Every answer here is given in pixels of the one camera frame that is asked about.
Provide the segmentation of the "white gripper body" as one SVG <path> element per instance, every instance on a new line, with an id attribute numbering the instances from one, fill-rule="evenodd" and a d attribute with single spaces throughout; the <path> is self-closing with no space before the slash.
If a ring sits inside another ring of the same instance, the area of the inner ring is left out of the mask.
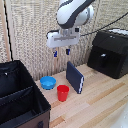
<path id="1" fill-rule="evenodd" d="M 75 45 L 79 42 L 80 32 L 78 28 L 51 30 L 47 33 L 49 48 Z"/>

